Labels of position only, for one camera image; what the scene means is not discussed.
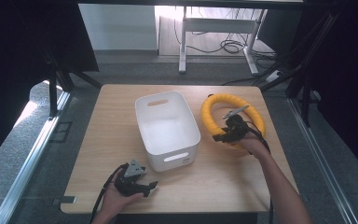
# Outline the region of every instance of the metal frame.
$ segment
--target metal frame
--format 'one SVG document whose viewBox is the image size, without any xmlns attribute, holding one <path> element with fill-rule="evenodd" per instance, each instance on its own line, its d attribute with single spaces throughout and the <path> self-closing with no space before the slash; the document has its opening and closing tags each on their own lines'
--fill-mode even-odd
<svg viewBox="0 0 358 224">
<path fill-rule="evenodd" d="M 227 20 L 227 19 L 202 19 L 187 18 L 186 7 L 182 19 L 182 42 L 179 50 L 179 73 L 186 72 L 186 32 L 213 32 L 250 34 L 249 45 L 244 48 L 243 53 L 253 76 L 258 76 L 258 70 L 252 57 L 252 48 L 260 28 L 265 9 L 262 9 L 257 20 Z"/>
<path fill-rule="evenodd" d="M 69 97 L 70 94 L 68 92 L 63 92 L 61 94 L 57 102 L 57 115 L 54 118 L 48 119 L 46 121 L 44 127 L 42 128 L 42 131 L 37 137 L 34 146 L 32 147 L 27 159 L 25 160 L 19 173 L 17 174 L 16 179 L 10 187 L 7 196 L 5 197 L 4 201 L 0 206 L 0 224 L 8 223 L 11 216 L 13 215 L 13 212 L 21 199 L 21 195 L 23 194 L 28 184 L 28 181 L 31 179 L 31 176 L 34 173 L 34 169 L 39 162 L 39 159 L 42 157 L 45 146 L 48 143 L 48 139 L 51 136 L 55 126 L 57 125 L 57 122 L 62 114 L 62 110 L 65 108 Z"/>
<path fill-rule="evenodd" d="M 301 132 L 304 134 L 304 137 L 306 138 L 306 141 L 310 146 L 310 151 L 315 158 L 319 169 L 321 170 L 322 176 L 324 177 L 324 181 L 326 182 L 330 193 L 336 201 L 337 208 L 341 213 L 342 217 L 344 218 L 345 223 L 358 223 L 356 215 L 352 211 L 351 204 L 348 201 L 343 189 L 338 184 L 333 172 L 331 171 L 330 166 L 328 165 L 328 162 L 324 157 L 320 146 L 318 145 L 318 142 L 313 136 L 311 129 L 302 119 L 298 103 L 294 99 L 288 99 L 288 104 L 290 105 L 292 112 L 295 115 L 296 121 L 301 129 Z"/>
</svg>

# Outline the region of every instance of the wooden table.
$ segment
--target wooden table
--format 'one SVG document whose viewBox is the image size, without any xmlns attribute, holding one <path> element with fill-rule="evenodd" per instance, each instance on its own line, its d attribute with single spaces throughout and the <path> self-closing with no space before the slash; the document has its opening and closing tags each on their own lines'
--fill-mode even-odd
<svg viewBox="0 0 358 224">
<path fill-rule="evenodd" d="M 198 155 L 189 165 L 155 172 L 149 165 L 135 116 L 135 100 L 164 91 L 181 92 L 199 126 Z M 123 214 L 236 213 L 269 209 L 269 191 L 258 161 L 246 150 L 216 143 L 200 118 L 200 106 L 211 93 L 226 92 L 253 105 L 266 122 L 273 158 L 296 188 L 281 143 L 260 90 L 256 87 L 221 86 L 103 86 L 64 196 L 75 203 L 62 203 L 65 213 L 90 213 L 107 177 L 120 165 L 136 159 L 146 167 L 139 183 L 158 181 L 148 198 L 129 205 Z M 216 104 L 213 117 L 220 118 L 232 106 Z"/>
</svg>

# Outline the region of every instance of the black clamp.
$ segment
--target black clamp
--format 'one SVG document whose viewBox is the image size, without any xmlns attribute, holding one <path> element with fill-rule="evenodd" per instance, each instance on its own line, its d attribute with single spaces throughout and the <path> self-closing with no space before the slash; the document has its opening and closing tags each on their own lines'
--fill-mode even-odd
<svg viewBox="0 0 358 224">
<path fill-rule="evenodd" d="M 222 128 L 225 133 L 213 135 L 213 140 L 215 142 L 222 141 L 225 143 L 240 141 L 248 132 L 251 132 L 255 134 L 258 140 L 269 151 L 269 144 L 267 144 L 263 135 L 261 135 L 260 132 L 255 131 L 253 128 L 250 128 L 240 115 L 230 115 L 226 120 L 226 125 L 226 128 Z"/>
<path fill-rule="evenodd" d="M 158 181 L 147 185 L 139 185 L 136 183 L 145 172 L 145 167 L 141 167 L 136 160 L 132 160 L 131 164 L 122 165 L 123 170 L 115 181 L 115 187 L 123 196 L 131 196 L 135 193 L 143 193 L 144 197 L 150 194 L 150 190 L 155 189 Z"/>
</svg>

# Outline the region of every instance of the sunlight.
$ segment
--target sunlight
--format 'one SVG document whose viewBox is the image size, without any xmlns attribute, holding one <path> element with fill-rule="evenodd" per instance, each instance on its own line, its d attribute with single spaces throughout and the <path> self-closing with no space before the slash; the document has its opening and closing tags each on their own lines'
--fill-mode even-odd
<svg viewBox="0 0 358 224">
<path fill-rule="evenodd" d="M 47 80 L 44 80 L 43 83 L 46 83 L 46 84 L 48 84 L 48 85 L 50 84 L 50 82 L 47 81 Z M 60 91 L 62 91 L 62 87 L 61 87 L 61 86 L 57 86 L 57 85 L 56 85 L 56 88 L 59 89 Z"/>
<path fill-rule="evenodd" d="M 160 17 L 170 18 L 173 20 L 181 20 L 183 18 L 183 7 L 165 7 L 156 6 L 156 15 Z"/>
<path fill-rule="evenodd" d="M 32 112 L 34 112 L 35 109 L 37 109 L 37 104 L 32 101 L 28 102 L 28 104 L 25 106 L 24 110 L 22 111 L 21 116 L 17 119 L 16 123 L 14 124 L 14 127 L 16 127 L 24 119 L 28 118 L 32 114 Z"/>
</svg>

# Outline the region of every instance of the black cable bundle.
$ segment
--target black cable bundle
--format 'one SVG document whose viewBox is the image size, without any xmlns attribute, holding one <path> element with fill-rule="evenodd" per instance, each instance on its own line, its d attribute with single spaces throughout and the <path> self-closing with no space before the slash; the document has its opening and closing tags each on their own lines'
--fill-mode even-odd
<svg viewBox="0 0 358 224">
<path fill-rule="evenodd" d="M 97 201 L 94 204 L 94 207 L 92 208 L 91 218 L 89 219 L 89 224 L 92 223 L 92 220 L 95 218 L 95 215 L 97 214 L 98 206 L 101 203 L 101 199 L 103 198 L 104 193 L 107 190 L 107 187 L 112 182 L 113 177 L 116 175 L 116 173 L 125 167 L 125 164 L 120 165 L 110 176 L 107 178 L 106 182 L 103 185 L 103 188 L 101 189 L 100 195 L 98 195 Z"/>
</svg>

